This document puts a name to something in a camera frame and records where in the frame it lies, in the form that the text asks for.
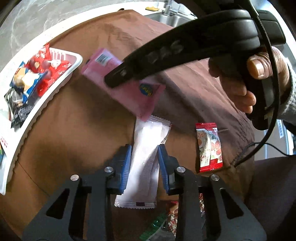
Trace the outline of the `person's right hand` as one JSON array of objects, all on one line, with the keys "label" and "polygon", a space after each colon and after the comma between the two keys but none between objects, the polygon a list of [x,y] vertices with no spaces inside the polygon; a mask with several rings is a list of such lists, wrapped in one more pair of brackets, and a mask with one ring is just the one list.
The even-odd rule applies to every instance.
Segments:
[{"label": "person's right hand", "polygon": [[[285,100],[292,88],[292,80],[287,60],[277,47],[273,47],[273,56],[278,70],[280,97]],[[210,58],[208,61],[209,73],[219,78],[224,92],[240,111],[251,114],[256,104],[255,92],[250,89],[251,84],[259,85],[261,80],[273,76],[271,62],[266,50],[263,50],[248,58],[243,67],[247,68],[246,79],[240,75],[225,74],[218,67],[217,62]]]}]

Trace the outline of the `grey sleeve forearm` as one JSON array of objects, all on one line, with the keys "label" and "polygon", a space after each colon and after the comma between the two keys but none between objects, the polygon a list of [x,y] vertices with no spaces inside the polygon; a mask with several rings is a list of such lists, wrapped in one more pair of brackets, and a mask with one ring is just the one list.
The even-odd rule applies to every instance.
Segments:
[{"label": "grey sleeve forearm", "polygon": [[288,71],[291,86],[284,92],[284,102],[280,105],[278,117],[295,127],[295,72],[290,70],[289,65]]}]

